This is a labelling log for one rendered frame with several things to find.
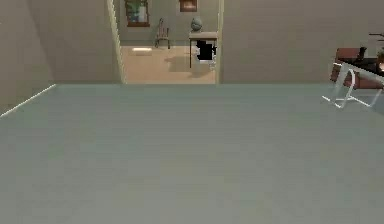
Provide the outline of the brown wooden chair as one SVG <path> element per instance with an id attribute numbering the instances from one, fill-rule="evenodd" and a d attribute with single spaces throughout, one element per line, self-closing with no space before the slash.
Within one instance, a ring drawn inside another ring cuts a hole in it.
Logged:
<path id="1" fill-rule="evenodd" d="M 156 48 L 158 48 L 160 46 L 161 41 L 166 41 L 167 42 L 167 48 L 168 49 L 171 48 L 170 39 L 169 39 L 169 28 L 164 26 L 164 19 L 163 18 L 159 19 L 154 46 Z"/>

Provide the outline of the brown framed window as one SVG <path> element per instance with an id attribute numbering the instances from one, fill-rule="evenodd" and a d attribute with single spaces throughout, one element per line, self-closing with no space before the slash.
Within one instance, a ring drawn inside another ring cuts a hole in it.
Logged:
<path id="1" fill-rule="evenodd" d="M 128 27 L 149 27 L 148 0 L 124 0 Z"/>

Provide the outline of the black dining table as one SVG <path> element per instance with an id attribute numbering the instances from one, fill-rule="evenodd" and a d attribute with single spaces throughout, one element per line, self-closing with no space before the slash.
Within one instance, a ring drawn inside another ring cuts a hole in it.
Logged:
<path id="1" fill-rule="evenodd" d="M 364 70 L 384 78 L 384 64 L 379 62 L 377 58 L 339 58 L 339 61 L 351 65 L 351 70 L 354 72 Z"/>

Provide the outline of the brown framed wall picture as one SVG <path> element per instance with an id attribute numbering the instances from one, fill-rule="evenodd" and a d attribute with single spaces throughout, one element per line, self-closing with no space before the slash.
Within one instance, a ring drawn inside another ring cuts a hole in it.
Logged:
<path id="1" fill-rule="evenodd" d="M 196 12 L 197 0 L 179 0 L 181 12 Z"/>

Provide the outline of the brown white frame chair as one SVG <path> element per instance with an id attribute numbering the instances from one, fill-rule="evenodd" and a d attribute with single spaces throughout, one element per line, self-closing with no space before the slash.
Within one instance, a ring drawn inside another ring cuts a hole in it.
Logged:
<path id="1" fill-rule="evenodd" d="M 384 78 L 364 70 L 354 72 L 351 65 L 342 63 L 339 58 L 356 58 L 359 48 L 338 48 L 335 53 L 330 80 L 335 84 L 334 91 L 330 97 L 322 96 L 322 98 L 339 109 L 345 107 L 349 101 L 356 101 L 366 107 L 373 107 L 384 91 Z M 376 53 L 375 57 L 379 62 L 384 64 L 384 47 Z M 352 95 L 354 90 L 376 90 L 376 94 L 370 103 L 366 103 Z"/>

